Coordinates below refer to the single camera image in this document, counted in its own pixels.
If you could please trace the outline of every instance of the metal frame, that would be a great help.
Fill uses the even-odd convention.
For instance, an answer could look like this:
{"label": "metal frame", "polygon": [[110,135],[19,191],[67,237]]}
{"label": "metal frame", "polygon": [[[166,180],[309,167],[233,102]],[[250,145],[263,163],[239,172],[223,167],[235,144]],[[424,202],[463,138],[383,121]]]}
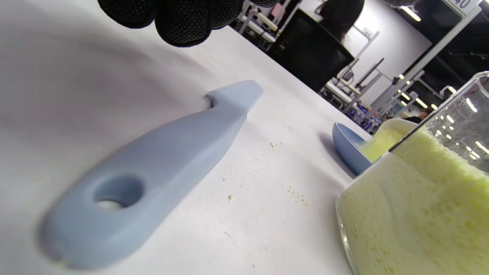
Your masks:
{"label": "metal frame", "polygon": [[[447,4],[449,7],[452,9],[454,8],[454,5],[449,2],[449,0],[442,0],[445,4]],[[457,14],[461,14],[462,11],[458,8],[455,7],[455,12]],[[425,54],[419,61],[416,63],[412,69],[407,72],[404,76],[404,80],[397,82],[394,86],[392,86],[390,89],[388,89],[386,92],[384,92],[379,99],[376,100],[382,100],[382,97],[385,98],[384,95],[389,95],[388,98],[390,98],[394,93],[397,92],[397,90],[402,89],[406,85],[406,81],[412,81],[414,76],[420,72],[433,58],[435,58],[442,49],[444,49],[480,12],[482,11],[482,8],[477,6],[474,8],[471,12],[469,12],[467,15],[463,14],[461,15],[462,20],[458,22],[436,45],[432,47],[432,49]],[[367,114],[367,116],[372,116],[374,113],[376,113],[379,110],[380,107],[378,108],[372,108],[372,110]]]}

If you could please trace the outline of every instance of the table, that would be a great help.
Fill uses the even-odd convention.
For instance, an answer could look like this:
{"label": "table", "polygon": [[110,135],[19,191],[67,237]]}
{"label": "table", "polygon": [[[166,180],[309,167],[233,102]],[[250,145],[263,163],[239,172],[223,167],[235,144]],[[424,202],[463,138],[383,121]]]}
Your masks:
{"label": "table", "polygon": [[332,80],[326,82],[326,87],[347,104],[352,101],[352,98],[349,95],[347,95],[344,91],[342,91],[340,88],[338,88],[338,86],[336,86]]}
{"label": "table", "polygon": [[[0,274],[350,274],[333,204],[352,179],[322,143],[337,121],[368,136],[347,117],[229,27],[173,48],[152,26],[116,25],[96,1],[8,2],[0,10]],[[140,250],[86,273],[39,252],[43,216],[81,175],[155,127],[204,110],[208,91],[244,79],[264,96],[222,161]]]}
{"label": "table", "polygon": [[341,82],[341,84],[343,84],[346,88],[348,88],[350,91],[356,93],[357,95],[362,95],[362,93],[355,87],[353,87],[352,85],[350,85],[350,83],[348,83],[346,80],[344,80],[343,78],[339,78],[339,81]]}

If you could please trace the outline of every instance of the yellow granular powder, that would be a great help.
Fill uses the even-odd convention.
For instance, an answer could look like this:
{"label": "yellow granular powder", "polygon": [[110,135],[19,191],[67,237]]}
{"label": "yellow granular powder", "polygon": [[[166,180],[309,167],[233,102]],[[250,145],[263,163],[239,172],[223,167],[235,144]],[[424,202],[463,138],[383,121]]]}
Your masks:
{"label": "yellow granular powder", "polygon": [[489,273],[489,178],[419,129],[338,201],[361,275]]}
{"label": "yellow granular powder", "polygon": [[396,130],[380,128],[371,141],[359,146],[359,150],[368,160],[375,162],[403,137],[404,135]]}

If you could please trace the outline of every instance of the glass beaker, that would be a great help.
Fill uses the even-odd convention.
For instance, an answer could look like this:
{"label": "glass beaker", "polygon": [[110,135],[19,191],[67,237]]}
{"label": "glass beaker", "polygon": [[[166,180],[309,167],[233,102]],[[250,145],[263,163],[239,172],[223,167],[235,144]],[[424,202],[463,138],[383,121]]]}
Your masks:
{"label": "glass beaker", "polygon": [[488,90],[475,75],[338,198],[355,275],[489,272]]}

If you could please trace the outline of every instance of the black glove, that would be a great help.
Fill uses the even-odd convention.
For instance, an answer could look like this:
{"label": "black glove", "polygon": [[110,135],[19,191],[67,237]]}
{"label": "black glove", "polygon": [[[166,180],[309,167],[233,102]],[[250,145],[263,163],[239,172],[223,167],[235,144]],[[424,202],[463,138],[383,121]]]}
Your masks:
{"label": "black glove", "polygon": [[392,7],[400,6],[412,6],[421,2],[422,0],[383,0],[384,3],[391,5]]}
{"label": "black glove", "polygon": [[[278,0],[253,0],[271,7]],[[204,42],[214,29],[233,22],[243,0],[98,0],[102,10],[128,28],[144,28],[154,20],[161,38],[170,45],[189,47]]]}

